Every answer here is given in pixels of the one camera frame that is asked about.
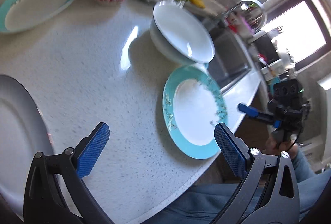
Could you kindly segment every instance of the white plate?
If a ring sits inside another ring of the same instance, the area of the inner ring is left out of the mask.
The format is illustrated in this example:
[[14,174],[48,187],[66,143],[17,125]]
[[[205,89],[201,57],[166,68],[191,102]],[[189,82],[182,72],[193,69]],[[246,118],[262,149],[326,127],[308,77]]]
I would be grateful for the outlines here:
[[184,56],[198,63],[208,63],[214,58],[214,43],[192,14],[161,2],[154,6],[153,17],[162,35]]
[[74,0],[5,0],[0,6],[0,32],[17,33],[54,17]]
[[52,155],[46,126],[36,104],[15,79],[0,75],[0,193],[23,215],[26,179],[34,154]]
[[214,128],[227,123],[226,105],[217,83],[201,70],[173,71],[163,91],[163,115],[171,138],[186,155],[207,159],[220,151]]
[[149,32],[151,39],[159,52],[161,52],[168,60],[176,62],[180,65],[192,65],[195,64],[194,61],[185,57],[180,53],[176,48],[174,48],[168,40],[161,34],[158,27],[155,24],[155,21],[152,20],[149,27]]

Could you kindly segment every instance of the person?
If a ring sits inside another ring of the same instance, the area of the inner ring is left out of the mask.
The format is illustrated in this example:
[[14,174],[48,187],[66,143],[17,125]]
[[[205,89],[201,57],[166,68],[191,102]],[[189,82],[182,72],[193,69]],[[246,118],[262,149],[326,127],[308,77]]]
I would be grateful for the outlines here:
[[[291,144],[292,142],[284,142],[277,148],[277,142],[270,136],[263,153],[279,155],[282,151],[286,151]],[[324,190],[331,177],[331,169],[316,175],[297,144],[288,153],[298,183],[301,220]],[[208,224],[225,206],[236,187],[237,184],[192,186],[168,207],[143,222],[143,224]],[[262,188],[259,187],[243,217],[254,211],[261,194]]]

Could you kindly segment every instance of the cable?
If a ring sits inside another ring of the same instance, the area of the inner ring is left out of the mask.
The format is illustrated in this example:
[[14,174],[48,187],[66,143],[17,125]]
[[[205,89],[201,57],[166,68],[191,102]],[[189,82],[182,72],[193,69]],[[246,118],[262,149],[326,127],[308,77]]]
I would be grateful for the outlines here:
[[290,147],[287,149],[287,153],[289,152],[289,150],[294,146],[294,144],[297,142],[299,136],[297,136],[297,138],[294,140],[294,142],[292,143],[292,145],[290,145]]

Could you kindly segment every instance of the teal plate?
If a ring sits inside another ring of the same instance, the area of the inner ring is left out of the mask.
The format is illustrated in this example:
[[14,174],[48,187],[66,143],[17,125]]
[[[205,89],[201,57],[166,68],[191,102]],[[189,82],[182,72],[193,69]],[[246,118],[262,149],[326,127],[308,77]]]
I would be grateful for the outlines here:
[[0,7],[0,32],[17,33],[45,22],[74,0],[5,0]]
[[165,84],[162,105],[169,134],[186,155],[207,159],[220,151],[213,130],[228,118],[213,78],[192,66],[176,69]]

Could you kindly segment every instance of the speckled quartz countertop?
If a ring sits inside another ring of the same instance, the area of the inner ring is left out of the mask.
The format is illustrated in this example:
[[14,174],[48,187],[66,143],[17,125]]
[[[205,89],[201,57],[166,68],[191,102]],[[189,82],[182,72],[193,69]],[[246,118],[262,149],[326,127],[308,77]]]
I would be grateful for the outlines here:
[[[76,0],[53,19],[24,33],[0,35],[0,73],[23,84],[39,106],[55,153],[89,135],[100,122],[110,139],[84,181],[118,224],[140,223],[188,189],[216,156],[196,160],[172,142],[162,92],[178,66],[154,47],[152,6],[128,0],[106,8]],[[243,115],[260,82],[252,69],[225,94],[229,128]]]

